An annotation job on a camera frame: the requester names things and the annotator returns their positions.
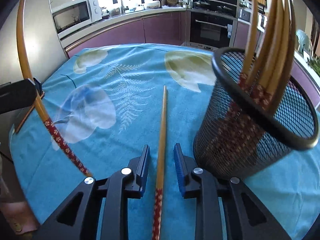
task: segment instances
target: oven door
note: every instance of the oven door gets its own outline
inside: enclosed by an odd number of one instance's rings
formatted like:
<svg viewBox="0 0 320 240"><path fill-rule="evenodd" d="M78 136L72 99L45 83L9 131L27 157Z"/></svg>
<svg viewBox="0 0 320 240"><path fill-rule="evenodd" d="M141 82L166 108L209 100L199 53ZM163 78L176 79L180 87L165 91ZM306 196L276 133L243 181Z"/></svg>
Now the oven door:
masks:
<svg viewBox="0 0 320 240"><path fill-rule="evenodd" d="M190 42L216 48L229 47L233 20L191 12Z"/></svg>

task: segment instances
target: blue flower petal print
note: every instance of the blue flower petal print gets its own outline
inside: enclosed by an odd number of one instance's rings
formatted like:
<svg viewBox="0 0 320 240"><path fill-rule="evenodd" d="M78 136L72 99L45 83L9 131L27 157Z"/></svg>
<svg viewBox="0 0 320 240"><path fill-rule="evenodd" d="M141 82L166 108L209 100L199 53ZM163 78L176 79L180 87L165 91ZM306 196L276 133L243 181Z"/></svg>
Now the blue flower petal print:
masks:
<svg viewBox="0 0 320 240"><path fill-rule="evenodd" d="M116 123L116 110L100 87L82 85L70 93L53 119L67 143L88 138L96 127L108 129ZM52 140L55 150L59 147Z"/></svg>

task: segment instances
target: silver screw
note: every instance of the silver screw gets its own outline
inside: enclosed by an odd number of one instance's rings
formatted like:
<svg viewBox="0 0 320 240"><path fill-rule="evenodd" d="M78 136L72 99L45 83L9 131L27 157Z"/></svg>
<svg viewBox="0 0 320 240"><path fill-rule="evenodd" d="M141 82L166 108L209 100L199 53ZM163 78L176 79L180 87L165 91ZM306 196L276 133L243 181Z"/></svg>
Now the silver screw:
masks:
<svg viewBox="0 0 320 240"><path fill-rule="evenodd" d="M85 184L91 184L93 182L94 182L94 178L92 178L92 177L87 177L84 179Z"/></svg>
<svg viewBox="0 0 320 240"><path fill-rule="evenodd" d="M131 169L130 169L130 168L123 168L123 169L121 170L121 173L122 173L123 175L128 175L128 174L131 173Z"/></svg>
<svg viewBox="0 0 320 240"><path fill-rule="evenodd" d="M233 184L238 184L238 183L240 182L239 178L237 178L237 177L232 177L232 178L230 179L230 181L231 181L231 183L233 183Z"/></svg>
<svg viewBox="0 0 320 240"><path fill-rule="evenodd" d="M201 174L201 173L203 172L203 169L201 169L201 168L194 168L194 169L193 169L193 172L194 172L195 174Z"/></svg>

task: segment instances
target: wire mesh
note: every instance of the wire mesh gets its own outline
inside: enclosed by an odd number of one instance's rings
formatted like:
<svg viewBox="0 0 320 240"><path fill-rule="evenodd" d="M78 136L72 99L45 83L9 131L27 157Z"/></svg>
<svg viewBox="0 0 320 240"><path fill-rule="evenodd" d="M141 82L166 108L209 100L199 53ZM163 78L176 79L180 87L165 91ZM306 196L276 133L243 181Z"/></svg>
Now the wire mesh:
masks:
<svg viewBox="0 0 320 240"><path fill-rule="evenodd" d="M221 55L224 70L236 83L243 61L243 52L226 52ZM232 107L238 109L236 114L230 113ZM287 84L274 118L298 137L310 138L315 133L313 114L292 81ZM257 125L250 113L242 111L217 80L194 140L194 156L200 167L217 178L236 176L244 179L278 161L290 151L289 147Z"/></svg>

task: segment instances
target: black metal rim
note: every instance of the black metal rim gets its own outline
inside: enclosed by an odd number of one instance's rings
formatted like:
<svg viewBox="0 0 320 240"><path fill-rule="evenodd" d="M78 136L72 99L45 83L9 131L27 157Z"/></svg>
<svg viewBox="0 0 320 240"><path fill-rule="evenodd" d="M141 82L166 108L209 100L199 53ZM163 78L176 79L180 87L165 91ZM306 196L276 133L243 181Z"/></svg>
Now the black metal rim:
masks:
<svg viewBox="0 0 320 240"><path fill-rule="evenodd" d="M300 93L307 101L308 107L311 111L311 114L313 115L315 130L313 136L309 138L301 138L290 132L273 116L266 113L261 106L258 106L252 101L250 96L247 95L224 70L221 63L221 55L227 52L244 52L244 49L227 47L217 49L213 53L213 71L229 96L242 108L243 111L245 111L246 113L250 113L250 117L253 118L258 125L260 125L266 132L268 132L271 136L279 140L284 145L290 147L291 149L300 151L313 148L317 144L319 137L318 118L309 97L307 96L303 88L298 84L298 82L293 77L290 78L291 82L299 89Z"/></svg>

